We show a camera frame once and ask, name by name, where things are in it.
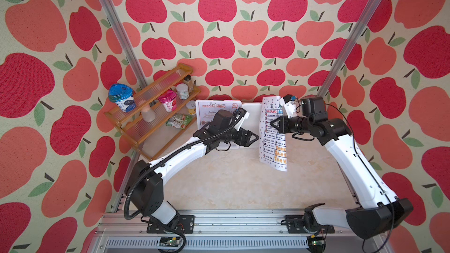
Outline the white dotted menu sheet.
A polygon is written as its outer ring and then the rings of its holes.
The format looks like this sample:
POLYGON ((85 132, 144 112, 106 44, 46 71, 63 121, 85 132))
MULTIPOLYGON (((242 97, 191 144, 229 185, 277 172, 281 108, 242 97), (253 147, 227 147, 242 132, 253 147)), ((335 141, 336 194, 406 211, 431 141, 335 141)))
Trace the white dotted menu sheet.
POLYGON ((280 96, 264 97, 262 100, 259 121, 259 160, 275 170, 286 172, 288 160, 285 135, 271 126, 271 121, 283 116, 280 100, 280 96))

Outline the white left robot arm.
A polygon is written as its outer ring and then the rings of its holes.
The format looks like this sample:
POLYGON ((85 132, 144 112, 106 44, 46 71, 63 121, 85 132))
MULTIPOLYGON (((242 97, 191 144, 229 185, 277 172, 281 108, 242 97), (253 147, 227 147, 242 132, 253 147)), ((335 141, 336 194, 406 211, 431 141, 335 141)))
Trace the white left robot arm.
POLYGON ((166 199, 165 184, 184 167, 219 147, 235 143, 249 147, 259 136, 241 126, 250 116, 243 108, 234 112, 219 110, 213 121, 197 130, 183 146, 169 155, 147 163, 139 160, 133 167, 125 187, 123 214, 126 220, 141 215, 166 226, 176 225, 179 213, 166 199))

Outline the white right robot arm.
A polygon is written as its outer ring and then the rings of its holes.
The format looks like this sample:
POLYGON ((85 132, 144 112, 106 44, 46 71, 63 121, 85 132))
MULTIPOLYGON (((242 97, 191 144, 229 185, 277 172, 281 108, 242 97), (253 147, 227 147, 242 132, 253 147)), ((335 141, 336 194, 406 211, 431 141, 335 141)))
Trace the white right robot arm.
POLYGON ((265 139, 274 131, 277 137, 292 134, 303 140, 309 134, 335 158, 358 207, 348 210, 315 204, 304 210, 297 224, 306 232, 316 233, 326 226, 348 228, 368 240, 398 227, 413 211, 409 199, 400 199, 388 187, 360 151, 350 127, 339 118, 329 119, 321 97, 296 101, 292 95, 276 97, 270 110, 281 115, 264 124, 265 139))

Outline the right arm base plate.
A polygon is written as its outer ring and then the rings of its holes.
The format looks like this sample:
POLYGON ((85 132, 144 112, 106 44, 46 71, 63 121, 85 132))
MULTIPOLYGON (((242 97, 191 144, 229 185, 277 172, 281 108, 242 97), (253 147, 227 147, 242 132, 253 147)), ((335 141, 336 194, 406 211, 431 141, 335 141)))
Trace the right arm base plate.
POLYGON ((310 218, 304 218, 303 215, 285 215, 280 224, 286 226, 289 234, 310 234, 317 235, 334 234, 335 228, 333 226, 319 225, 316 222, 311 222, 310 218))

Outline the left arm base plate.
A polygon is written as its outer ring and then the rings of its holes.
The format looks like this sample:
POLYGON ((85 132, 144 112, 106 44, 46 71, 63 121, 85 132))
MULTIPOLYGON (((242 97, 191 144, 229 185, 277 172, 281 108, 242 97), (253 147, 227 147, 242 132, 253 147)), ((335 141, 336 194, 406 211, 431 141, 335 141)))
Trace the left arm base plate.
MULTIPOLYGON (((194 215, 178 215, 168 226, 171 229, 183 233, 192 234, 195 226, 195 216, 194 215)), ((165 230, 163 227, 159 226, 153 219, 147 225, 146 232, 148 234, 171 234, 171 231, 165 230)))

